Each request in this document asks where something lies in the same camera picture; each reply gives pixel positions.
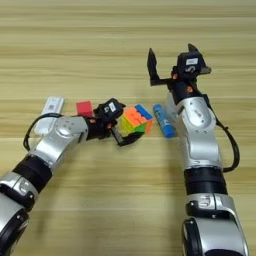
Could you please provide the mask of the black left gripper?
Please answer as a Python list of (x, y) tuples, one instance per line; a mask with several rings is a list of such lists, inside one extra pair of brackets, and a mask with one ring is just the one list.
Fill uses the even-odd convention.
[(94, 117), (87, 119), (88, 135), (87, 139), (105, 139), (113, 136), (120, 147), (130, 145), (140, 139), (143, 132), (133, 132), (123, 137), (121, 133), (115, 128), (117, 121), (113, 118)]

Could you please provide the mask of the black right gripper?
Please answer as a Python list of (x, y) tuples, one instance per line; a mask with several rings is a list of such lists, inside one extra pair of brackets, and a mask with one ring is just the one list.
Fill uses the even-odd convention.
[[(188, 44), (189, 52), (199, 52), (196, 46)], [(210, 67), (204, 67), (199, 73), (189, 74), (187, 78), (182, 77), (178, 72), (178, 67), (174, 66), (169, 78), (161, 79), (157, 73), (157, 60), (152, 48), (148, 52), (147, 68), (150, 76), (151, 86), (166, 85), (171, 92), (174, 103), (178, 104), (183, 99), (191, 97), (202, 97), (202, 93), (197, 88), (197, 77), (211, 73)]]

